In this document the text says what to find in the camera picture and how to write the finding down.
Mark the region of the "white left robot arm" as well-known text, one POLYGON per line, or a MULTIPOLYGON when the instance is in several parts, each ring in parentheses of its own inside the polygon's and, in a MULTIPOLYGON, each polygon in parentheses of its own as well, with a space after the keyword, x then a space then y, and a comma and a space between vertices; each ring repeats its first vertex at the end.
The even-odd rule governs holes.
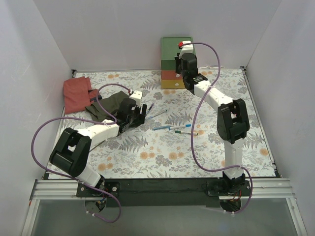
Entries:
POLYGON ((50 163, 87 184, 88 191, 93 196, 101 196, 106 189, 105 178, 87 164, 90 150, 129 128, 142 125, 146 113, 146 104, 139 106, 136 100, 125 98, 116 112, 117 123, 109 125, 110 121, 105 120, 105 124, 95 124, 84 129, 66 128, 50 155, 50 163))

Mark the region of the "green top drawer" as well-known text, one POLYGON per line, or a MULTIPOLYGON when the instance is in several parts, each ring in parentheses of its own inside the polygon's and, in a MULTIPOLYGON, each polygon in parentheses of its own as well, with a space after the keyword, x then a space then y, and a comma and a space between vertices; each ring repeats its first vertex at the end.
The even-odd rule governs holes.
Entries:
POLYGON ((176 61, 174 59, 162 59, 160 62, 161 70, 176 70, 176 61))

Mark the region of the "floral table mat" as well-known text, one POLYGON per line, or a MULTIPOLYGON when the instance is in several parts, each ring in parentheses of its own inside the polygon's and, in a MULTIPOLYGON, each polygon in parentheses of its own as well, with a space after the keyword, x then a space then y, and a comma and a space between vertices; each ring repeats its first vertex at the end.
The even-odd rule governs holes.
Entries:
POLYGON ((220 177, 224 167, 224 144, 217 133, 217 112, 185 89, 162 89, 160 72, 78 73, 89 77, 103 97, 134 89, 143 93, 148 117, 137 128, 111 138, 90 152, 88 165, 106 178, 220 177), (198 136, 177 134, 159 126, 191 124, 178 130, 198 136))

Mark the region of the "light blue pen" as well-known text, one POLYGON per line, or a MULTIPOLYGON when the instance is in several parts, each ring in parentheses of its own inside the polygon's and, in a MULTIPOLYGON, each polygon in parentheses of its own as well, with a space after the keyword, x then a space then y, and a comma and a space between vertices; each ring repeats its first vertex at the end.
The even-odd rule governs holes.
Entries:
POLYGON ((168 129, 170 127, 171 127, 170 125, 165 125, 165 126, 154 127, 152 128, 152 130, 155 131, 155 130, 161 130, 161 129, 168 129))

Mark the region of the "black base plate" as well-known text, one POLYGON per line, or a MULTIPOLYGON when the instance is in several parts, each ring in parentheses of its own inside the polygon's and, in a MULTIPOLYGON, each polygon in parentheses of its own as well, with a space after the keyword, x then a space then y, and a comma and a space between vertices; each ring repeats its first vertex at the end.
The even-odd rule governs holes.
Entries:
POLYGON ((123 207, 206 206, 220 207, 220 197, 233 193, 248 197, 249 181, 228 188, 222 178, 117 178, 105 181, 105 191, 123 207))

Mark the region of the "green red yellow drawer box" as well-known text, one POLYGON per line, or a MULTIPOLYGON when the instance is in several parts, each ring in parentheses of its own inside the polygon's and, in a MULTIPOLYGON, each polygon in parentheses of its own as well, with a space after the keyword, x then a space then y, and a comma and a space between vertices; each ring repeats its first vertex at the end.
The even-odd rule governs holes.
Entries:
POLYGON ((193 42, 192 37, 162 37, 161 38, 161 60, 162 59, 174 59, 180 52, 178 44, 182 41, 193 42))

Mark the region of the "blue long nib marker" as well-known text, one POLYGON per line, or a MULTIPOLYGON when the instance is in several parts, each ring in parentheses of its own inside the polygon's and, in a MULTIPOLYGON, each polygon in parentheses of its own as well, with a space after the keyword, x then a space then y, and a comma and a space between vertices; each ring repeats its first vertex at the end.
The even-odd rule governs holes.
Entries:
POLYGON ((159 116, 159 115, 161 115, 161 114, 163 114, 163 113, 166 113, 166 112, 167 112, 167 110, 162 110, 162 111, 160 111, 160 112, 158 112, 158 113, 156 113, 156 114, 154 114, 154 115, 152 115, 152 116, 146 117, 146 119, 155 118, 155 117, 157 117, 157 116, 159 116))

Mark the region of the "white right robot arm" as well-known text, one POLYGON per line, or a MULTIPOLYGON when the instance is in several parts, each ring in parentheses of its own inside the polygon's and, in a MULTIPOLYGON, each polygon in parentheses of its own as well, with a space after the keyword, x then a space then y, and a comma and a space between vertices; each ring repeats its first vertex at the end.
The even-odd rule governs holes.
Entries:
POLYGON ((211 82, 198 72, 194 53, 175 56, 176 73, 181 74, 185 88, 217 111, 217 132, 224 143, 225 168, 217 189, 227 195, 236 194, 245 185, 243 144, 250 129, 246 103, 233 99, 211 86, 211 82))

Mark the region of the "dark green cloth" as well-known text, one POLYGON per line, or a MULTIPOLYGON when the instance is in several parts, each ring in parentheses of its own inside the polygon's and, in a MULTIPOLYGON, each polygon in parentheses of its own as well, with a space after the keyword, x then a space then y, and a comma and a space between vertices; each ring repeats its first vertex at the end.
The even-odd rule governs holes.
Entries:
POLYGON ((113 121, 114 119, 117 119, 117 111, 124 98, 130 97, 125 92, 120 91, 107 98, 94 102, 92 105, 86 107, 85 110, 91 115, 91 118, 94 121, 113 121))

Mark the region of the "red drawer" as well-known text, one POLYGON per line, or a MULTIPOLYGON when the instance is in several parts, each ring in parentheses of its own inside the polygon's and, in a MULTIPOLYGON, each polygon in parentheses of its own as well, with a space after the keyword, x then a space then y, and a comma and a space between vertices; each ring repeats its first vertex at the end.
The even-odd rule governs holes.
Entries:
POLYGON ((175 70, 162 70, 162 80, 179 80, 182 79, 182 75, 175 72, 175 70))

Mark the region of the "red cloth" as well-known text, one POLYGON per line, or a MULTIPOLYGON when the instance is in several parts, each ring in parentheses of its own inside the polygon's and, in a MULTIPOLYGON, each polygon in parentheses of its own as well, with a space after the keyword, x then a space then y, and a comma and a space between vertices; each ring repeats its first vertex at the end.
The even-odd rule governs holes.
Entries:
POLYGON ((78 77, 63 83, 64 113, 84 111, 86 107, 102 99, 97 89, 92 88, 89 77, 78 77))

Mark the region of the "aluminium front rail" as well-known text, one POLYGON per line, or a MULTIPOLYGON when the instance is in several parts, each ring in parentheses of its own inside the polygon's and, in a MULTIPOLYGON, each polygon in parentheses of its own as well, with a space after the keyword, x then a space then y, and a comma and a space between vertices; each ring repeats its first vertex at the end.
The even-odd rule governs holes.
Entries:
MULTIPOLYGON (((306 236, 296 194, 288 178, 254 178, 252 180, 252 199, 286 199, 289 211, 299 236, 306 236)), ((74 180, 51 179, 37 180, 34 184, 31 200, 96 200, 87 188, 74 180)))

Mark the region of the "white marker green cap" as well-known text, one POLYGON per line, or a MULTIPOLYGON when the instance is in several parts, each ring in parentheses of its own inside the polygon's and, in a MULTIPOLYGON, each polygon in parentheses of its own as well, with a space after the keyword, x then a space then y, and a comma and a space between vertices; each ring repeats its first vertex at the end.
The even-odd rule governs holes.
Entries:
POLYGON ((198 132, 188 132, 188 131, 181 131, 181 130, 175 130, 175 133, 177 134, 186 134, 186 135, 193 135, 198 136, 198 132))

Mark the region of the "yellow bottom drawer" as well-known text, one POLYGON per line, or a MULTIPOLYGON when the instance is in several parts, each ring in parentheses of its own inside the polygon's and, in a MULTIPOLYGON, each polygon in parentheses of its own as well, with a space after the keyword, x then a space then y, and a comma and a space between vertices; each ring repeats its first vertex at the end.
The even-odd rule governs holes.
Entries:
POLYGON ((162 89, 184 89, 182 80, 161 80, 162 89))

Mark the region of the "white marker blue cap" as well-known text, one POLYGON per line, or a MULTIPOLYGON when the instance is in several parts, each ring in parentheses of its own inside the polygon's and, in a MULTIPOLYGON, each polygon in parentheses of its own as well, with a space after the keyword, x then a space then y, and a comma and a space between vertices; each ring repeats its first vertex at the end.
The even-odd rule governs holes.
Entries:
POLYGON ((168 129, 169 130, 175 130, 175 129, 181 129, 181 128, 186 128, 186 127, 191 127, 191 124, 184 124, 184 125, 178 125, 178 126, 171 126, 168 129))

